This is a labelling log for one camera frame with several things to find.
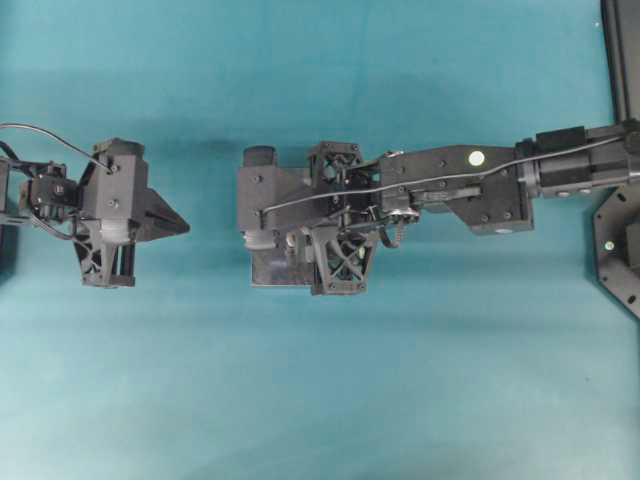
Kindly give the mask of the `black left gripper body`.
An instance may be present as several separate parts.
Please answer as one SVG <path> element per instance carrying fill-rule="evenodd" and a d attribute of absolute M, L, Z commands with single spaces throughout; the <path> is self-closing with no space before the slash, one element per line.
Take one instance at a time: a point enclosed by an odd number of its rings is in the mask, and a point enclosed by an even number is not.
<path fill-rule="evenodd" d="M 75 189 L 75 204 L 65 208 L 65 221 L 71 223 L 66 233 L 69 238 L 93 232 L 100 240 L 108 239 L 106 224 L 98 217 L 98 186 L 106 175 L 104 168 L 93 163 L 86 167 Z"/>

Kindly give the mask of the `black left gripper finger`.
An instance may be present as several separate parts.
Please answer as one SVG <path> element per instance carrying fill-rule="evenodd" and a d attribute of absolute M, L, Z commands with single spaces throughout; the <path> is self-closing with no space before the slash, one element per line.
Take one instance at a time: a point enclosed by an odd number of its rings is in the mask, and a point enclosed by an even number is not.
<path fill-rule="evenodd" d="M 135 285 L 135 243 L 128 222 L 80 222 L 73 243 L 84 286 Z"/>
<path fill-rule="evenodd" d="M 113 163 L 117 154 L 118 140 L 108 139 L 93 146 L 92 157 L 100 163 Z"/>

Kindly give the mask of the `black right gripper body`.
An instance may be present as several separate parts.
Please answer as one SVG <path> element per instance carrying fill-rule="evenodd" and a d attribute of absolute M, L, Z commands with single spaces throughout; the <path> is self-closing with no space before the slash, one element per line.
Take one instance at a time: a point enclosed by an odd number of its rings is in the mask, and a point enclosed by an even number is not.
<path fill-rule="evenodd" d="M 404 225 L 420 217 L 416 189 L 423 186 L 423 153 L 391 152 L 347 171 L 342 184 L 312 185 L 310 202 L 319 211 L 304 227 L 337 225 L 378 233 L 378 242 L 397 248 Z"/>

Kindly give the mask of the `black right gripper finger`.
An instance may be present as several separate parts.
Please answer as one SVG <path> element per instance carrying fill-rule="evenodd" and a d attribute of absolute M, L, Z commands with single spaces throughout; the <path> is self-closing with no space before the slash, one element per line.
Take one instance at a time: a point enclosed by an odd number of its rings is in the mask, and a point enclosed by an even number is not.
<path fill-rule="evenodd" d="M 367 288 L 378 233 L 337 225 L 302 227 L 313 266 L 312 295 L 355 295 Z"/>
<path fill-rule="evenodd" d="M 364 163 L 359 145 L 343 142 L 320 142 L 308 160 L 312 185 L 342 184 L 348 170 Z"/>

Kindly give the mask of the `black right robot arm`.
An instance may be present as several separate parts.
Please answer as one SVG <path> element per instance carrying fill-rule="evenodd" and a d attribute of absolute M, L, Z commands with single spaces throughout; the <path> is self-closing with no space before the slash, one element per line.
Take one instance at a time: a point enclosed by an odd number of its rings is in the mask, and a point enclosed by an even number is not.
<path fill-rule="evenodd" d="M 311 227 L 315 295 L 365 291 L 378 245 L 400 246 L 422 212 L 456 215 L 473 233 L 533 228 L 532 201 L 639 180 L 639 123 L 537 134 L 513 147 L 455 145 L 387 153 L 337 177 L 330 216 Z"/>

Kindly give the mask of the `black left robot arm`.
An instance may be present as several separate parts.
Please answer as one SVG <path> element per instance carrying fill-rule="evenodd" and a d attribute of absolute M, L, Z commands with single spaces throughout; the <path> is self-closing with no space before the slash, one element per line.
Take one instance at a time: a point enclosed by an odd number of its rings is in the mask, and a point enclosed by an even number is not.
<path fill-rule="evenodd" d="M 144 148 L 120 139 L 98 144 L 79 180 L 68 177 L 64 164 L 21 160 L 6 143 L 1 152 L 1 186 L 8 187 L 12 172 L 26 177 L 18 213 L 2 209 L 1 224 L 31 224 L 70 242 L 86 286 L 134 286 L 148 174 Z"/>

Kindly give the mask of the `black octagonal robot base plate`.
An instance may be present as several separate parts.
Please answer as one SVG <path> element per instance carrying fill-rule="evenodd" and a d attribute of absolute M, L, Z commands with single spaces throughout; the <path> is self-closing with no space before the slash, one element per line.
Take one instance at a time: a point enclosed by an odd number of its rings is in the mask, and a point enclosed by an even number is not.
<path fill-rule="evenodd" d="M 639 186 L 616 189 L 593 215 L 600 284 L 639 318 Z"/>

